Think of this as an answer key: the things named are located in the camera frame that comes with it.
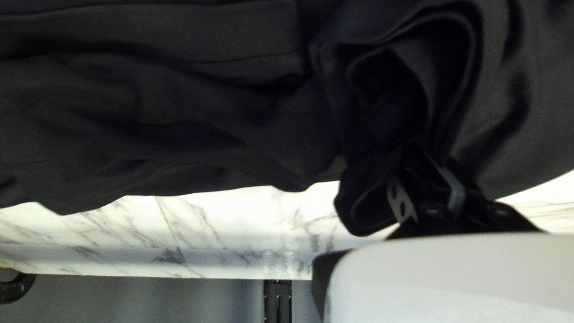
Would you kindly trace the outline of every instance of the cloth fold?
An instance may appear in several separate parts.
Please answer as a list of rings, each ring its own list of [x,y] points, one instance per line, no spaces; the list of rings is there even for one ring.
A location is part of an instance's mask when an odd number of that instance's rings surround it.
[[[394,223],[401,147],[487,198],[574,168],[574,5],[542,0],[0,0],[0,207],[340,180]]]

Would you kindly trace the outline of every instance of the gray marble veining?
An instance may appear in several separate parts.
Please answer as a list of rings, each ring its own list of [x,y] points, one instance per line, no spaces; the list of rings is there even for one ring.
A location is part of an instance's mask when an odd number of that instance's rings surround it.
[[[355,237],[333,208],[338,182],[288,193],[270,186],[179,197],[124,197],[58,216],[37,203],[0,209],[0,264],[39,274],[309,279],[324,252]],[[574,233],[574,171],[500,199],[540,228]]]
[[[39,203],[0,209],[0,243],[161,248],[176,245],[154,197],[124,197],[60,216]]]

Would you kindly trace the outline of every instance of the black handle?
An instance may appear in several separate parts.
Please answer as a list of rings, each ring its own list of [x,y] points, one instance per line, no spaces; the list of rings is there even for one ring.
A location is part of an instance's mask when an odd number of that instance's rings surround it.
[[[0,305],[15,302],[32,287],[36,275],[19,272],[11,282],[0,282]]]

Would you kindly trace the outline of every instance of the white plastic object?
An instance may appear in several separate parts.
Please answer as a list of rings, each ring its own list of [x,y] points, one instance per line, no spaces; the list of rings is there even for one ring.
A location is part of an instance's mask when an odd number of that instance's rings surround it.
[[[461,234],[346,254],[325,323],[573,323],[574,237]]]

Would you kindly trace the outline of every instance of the white marble surface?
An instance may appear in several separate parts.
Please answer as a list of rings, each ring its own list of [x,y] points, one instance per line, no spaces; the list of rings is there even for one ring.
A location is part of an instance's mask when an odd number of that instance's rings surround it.
[[[309,279],[315,256],[379,241],[350,235],[338,182],[180,197],[124,197],[58,216],[37,203],[0,209],[0,263],[24,272],[182,278]],[[574,171],[502,198],[539,227],[574,233]]]

